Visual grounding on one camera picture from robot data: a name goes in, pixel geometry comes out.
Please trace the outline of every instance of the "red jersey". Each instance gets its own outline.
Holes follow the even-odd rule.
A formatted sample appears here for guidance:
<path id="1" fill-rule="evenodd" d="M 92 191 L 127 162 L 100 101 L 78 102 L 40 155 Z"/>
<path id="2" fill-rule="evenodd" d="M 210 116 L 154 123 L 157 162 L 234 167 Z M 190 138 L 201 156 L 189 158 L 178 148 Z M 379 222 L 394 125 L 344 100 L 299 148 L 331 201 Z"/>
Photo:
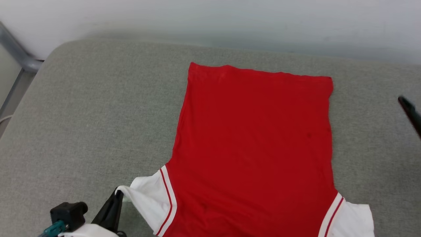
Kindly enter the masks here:
<path id="1" fill-rule="evenodd" d="M 158 236 L 374 236 L 369 207 L 333 184 L 332 90 L 324 76 L 192 63 L 170 161 L 118 189 Z"/>

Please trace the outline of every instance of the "gray cushion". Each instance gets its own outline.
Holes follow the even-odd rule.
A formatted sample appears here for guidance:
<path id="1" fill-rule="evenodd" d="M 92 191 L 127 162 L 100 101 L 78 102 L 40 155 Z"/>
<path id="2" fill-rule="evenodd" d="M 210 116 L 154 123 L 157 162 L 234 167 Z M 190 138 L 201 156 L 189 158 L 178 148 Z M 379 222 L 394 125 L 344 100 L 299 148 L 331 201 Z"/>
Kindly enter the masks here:
<path id="1" fill-rule="evenodd" d="M 421 66 L 115 40 L 60 46 L 26 92 L 0 139 L 1 236 L 36 236 L 65 201 L 91 221 L 116 186 L 163 166 L 191 61 L 332 77 L 337 189 L 370 205 L 378 236 L 419 236 L 421 141 L 397 97 L 421 106 Z M 130 204 L 120 229 L 152 235 Z"/>

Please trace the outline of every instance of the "teal component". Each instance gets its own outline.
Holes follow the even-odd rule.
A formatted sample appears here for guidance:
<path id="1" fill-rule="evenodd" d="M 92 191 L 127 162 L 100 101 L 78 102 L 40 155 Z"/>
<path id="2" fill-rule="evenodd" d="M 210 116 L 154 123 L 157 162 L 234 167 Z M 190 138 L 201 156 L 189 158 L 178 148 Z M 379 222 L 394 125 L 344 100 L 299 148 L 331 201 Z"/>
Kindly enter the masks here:
<path id="1" fill-rule="evenodd" d="M 63 221 L 58 221 L 46 228 L 40 236 L 42 237 L 56 237 L 58 234 L 66 231 L 66 225 Z"/>

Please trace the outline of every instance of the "white cable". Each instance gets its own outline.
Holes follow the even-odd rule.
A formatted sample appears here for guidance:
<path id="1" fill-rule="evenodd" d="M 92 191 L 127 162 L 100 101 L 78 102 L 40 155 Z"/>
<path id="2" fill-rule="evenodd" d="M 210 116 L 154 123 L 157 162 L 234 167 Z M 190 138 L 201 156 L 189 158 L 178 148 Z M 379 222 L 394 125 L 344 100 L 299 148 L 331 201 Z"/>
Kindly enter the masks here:
<path id="1" fill-rule="evenodd" d="M 4 117 L 4 118 L 0 119 L 0 124 L 1 124 L 3 121 L 5 121 L 6 119 L 10 119 L 12 116 L 13 116 L 13 115 L 9 115 L 9 116 L 6 116 L 6 117 Z"/>

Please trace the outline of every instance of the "white wall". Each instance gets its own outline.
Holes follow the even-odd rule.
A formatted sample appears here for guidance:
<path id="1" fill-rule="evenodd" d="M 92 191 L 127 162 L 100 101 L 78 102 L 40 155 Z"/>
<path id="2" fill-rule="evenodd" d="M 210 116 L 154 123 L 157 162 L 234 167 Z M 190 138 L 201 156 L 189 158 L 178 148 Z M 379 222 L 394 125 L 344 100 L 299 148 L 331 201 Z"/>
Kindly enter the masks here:
<path id="1" fill-rule="evenodd" d="M 107 37 L 421 64 L 419 0 L 1 0 L 0 20 L 38 59 Z"/>
<path id="2" fill-rule="evenodd" d="M 6 100 L 20 71 L 21 67 L 19 64 L 10 56 L 6 49 L 0 45 L 0 107 Z"/>

